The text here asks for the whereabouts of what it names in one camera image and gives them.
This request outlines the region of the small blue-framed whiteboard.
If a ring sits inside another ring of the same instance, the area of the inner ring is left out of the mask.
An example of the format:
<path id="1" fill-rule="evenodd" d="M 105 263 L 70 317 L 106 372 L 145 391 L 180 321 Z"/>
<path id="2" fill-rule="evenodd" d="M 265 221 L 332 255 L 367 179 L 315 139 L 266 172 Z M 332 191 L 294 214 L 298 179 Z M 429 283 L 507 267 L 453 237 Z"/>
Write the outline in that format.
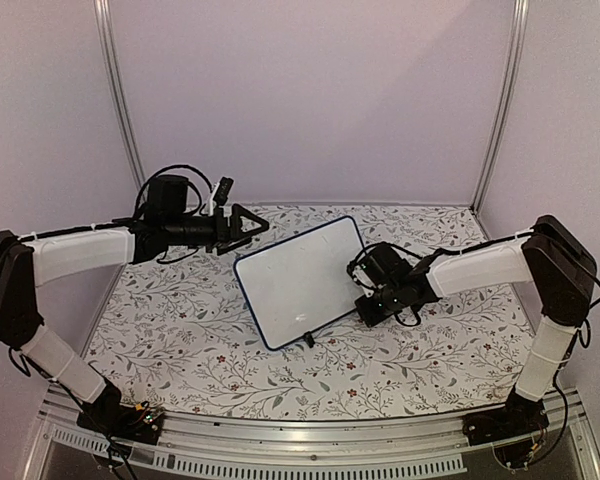
<path id="1" fill-rule="evenodd" d="M 331 220 L 250 253 L 233 270 L 264 346 L 280 350 L 355 310 L 347 265 L 362 250 L 355 219 Z"/>

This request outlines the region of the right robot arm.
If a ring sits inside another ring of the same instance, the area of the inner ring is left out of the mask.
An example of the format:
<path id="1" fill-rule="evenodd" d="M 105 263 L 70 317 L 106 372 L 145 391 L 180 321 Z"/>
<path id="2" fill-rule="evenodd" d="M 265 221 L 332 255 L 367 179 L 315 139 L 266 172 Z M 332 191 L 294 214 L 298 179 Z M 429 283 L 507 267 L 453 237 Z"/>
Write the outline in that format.
<path id="1" fill-rule="evenodd" d="M 541 319 L 531 350 L 504 404 L 464 417 L 463 433 L 471 445 L 548 427 L 543 397 L 556 387 L 575 344 L 590 330 L 591 310 L 600 304 L 596 260 L 552 215 L 508 237 L 428 255 L 378 242 L 363 248 L 346 272 L 363 291 L 355 309 L 369 327 L 405 310 L 418 317 L 425 307 L 459 295 L 515 285 L 535 289 Z"/>

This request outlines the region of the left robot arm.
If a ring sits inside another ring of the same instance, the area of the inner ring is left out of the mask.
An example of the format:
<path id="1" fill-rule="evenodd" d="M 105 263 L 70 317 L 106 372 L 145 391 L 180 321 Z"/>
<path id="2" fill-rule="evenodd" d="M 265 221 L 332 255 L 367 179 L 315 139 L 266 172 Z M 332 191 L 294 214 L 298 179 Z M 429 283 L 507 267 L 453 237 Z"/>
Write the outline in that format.
<path id="1" fill-rule="evenodd" d="M 267 220 L 228 202 L 231 178 L 207 181 L 209 195 L 188 209 L 188 194 L 198 189 L 186 175 L 199 172 L 186 164 L 158 170 L 126 218 L 25 236 L 0 231 L 0 343 L 21 374 L 37 372 L 69 395 L 80 409 L 79 427 L 108 441 L 157 444 L 163 411 L 147 401 L 124 404 L 121 391 L 45 324 L 37 290 L 101 267 L 142 264 L 173 246 L 223 255 L 268 230 Z"/>

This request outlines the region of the right aluminium frame post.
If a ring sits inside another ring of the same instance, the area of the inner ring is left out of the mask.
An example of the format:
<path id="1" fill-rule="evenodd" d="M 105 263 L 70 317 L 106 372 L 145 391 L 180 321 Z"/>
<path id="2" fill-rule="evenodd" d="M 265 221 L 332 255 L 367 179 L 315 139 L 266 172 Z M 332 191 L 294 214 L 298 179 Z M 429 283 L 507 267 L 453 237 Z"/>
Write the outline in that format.
<path id="1" fill-rule="evenodd" d="M 514 98 L 516 81 L 524 50 L 528 12 L 528 0 L 516 0 L 514 2 L 511 32 L 502 85 L 498 97 L 493 125 L 487 143 L 484 161 L 471 203 L 471 209 L 477 216 L 480 215 L 485 205 L 491 180 L 496 169 L 499 150 L 504 138 L 506 123 Z"/>

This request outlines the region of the front aluminium rail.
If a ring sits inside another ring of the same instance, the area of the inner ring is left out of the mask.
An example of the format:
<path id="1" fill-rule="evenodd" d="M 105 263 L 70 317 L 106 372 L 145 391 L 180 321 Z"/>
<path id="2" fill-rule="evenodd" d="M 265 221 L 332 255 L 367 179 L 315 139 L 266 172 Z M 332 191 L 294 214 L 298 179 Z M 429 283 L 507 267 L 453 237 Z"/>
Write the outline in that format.
<path id="1" fill-rule="evenodd" d="M 472 444 L 463 412 L 354 421 L 273 421 L 169 413 L 154 445 L 126 457 L 78 427 L 51 388 L 36 420 L 26 479 L 600 479 L 600 452 L 579 394 L 550 393 L 539 460 L 515 467 L 518 436 Z"/>

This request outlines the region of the aluminium frame post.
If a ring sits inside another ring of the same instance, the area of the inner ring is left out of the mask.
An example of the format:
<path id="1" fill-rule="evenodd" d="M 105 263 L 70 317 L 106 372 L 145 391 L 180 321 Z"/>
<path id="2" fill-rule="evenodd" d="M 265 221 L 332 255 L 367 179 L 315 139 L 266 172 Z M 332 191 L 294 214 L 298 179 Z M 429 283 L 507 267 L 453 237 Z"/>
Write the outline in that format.
<path id="1" fill-rule="evenodd" d="M 514 2 L 511 32 L 502 85 L 498 97 L 493 125 L 487 143 L 484 161 L 471 203 L 471 209 L 477 216 L 480 215 L 485 205 L 491 180 L 496 169 L 499 150 L 504 138 L 506 123 L 514 98 L 516 81 L 524 50 L 528 12 L 528 0 L 516 0 Z"/>
<path id="2" fill-rule="evenodd" d="M 93 6 L 105 74 L 109 85 L 114 112 L 131 177 L 138 194 L 136 201 L 141 203 L 146 198 L 145 182 L 147 181 L 147 174 L 141 160 L 131 112 L 126 98 L 122 70 L 115 41 L 111 2 L 107 0 L 94 0 Z"/>

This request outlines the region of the left aluminium frame post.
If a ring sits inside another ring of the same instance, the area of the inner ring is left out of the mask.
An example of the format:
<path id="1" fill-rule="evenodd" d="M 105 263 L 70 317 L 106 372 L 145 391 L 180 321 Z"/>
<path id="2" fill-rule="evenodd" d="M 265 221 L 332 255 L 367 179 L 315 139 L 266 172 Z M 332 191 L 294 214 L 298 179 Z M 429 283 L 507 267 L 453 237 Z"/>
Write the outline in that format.
<path id="1" fill-rule="evenodd" d="M 93 6 L 105 74 L 109 85 L 114 112 L 131 177 L 138 194 L 136 201 L 141 203 L 146 198 L 145 182 L 147 181 L 147 174 L 141 160 L 131 112 L 126 98 L 122 70 L 115 41 L 111 2 L 107 0 L 94 0 Z"/>

